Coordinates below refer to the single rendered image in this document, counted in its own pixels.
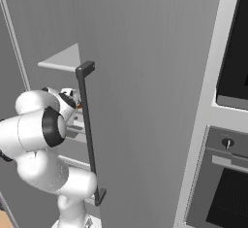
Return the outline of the grey freezer door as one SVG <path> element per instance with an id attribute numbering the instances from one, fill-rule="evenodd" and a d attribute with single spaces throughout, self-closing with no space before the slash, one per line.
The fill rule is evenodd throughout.
<path id="1" fill-rule="evenodd" d="M 219 0 L 73 0 L 103 228 L 172 228 Z"/>

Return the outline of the grey freezer shelf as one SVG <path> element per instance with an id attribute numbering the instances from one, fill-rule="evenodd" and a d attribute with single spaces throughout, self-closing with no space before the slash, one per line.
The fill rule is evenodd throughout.
<path id="1" fill-rule="evenodd" d="M 74 44 L 38 63 L 39 67 L 74 72 L 80 65 L 78 44 Z"/>

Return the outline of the black oven knob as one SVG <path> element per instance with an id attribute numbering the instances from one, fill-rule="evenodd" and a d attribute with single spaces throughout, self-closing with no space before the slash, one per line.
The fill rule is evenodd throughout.
<path id="1" fill-rule="evenodd" d="M 224 138 L 222 140 L 222 145 L 225 147 L 225 149 L 229 149 L 230 147 L 234 146 L 234 140 L 231 138 Z"/>

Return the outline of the black microwave oven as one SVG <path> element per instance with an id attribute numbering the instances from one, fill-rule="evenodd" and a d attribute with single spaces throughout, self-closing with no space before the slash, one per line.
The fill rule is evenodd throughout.
<path id="1" fill-rule="evenodd" d="M 248 111 L 248 0 L 237 0 L 216 86 L 216 103 Z"/>

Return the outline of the grey oven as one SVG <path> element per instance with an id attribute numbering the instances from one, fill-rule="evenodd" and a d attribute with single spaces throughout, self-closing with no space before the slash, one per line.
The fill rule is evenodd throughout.
<path id="1" fill-rule="evenodd" d="M 225 149 L 224 138 L 234 140 Z M 209 126 L 185 213 L 193 228 L 248 228 L 248 174 L 212 163 L 212 156 L 228 158 L 248 168 L 248 134 Z"/>

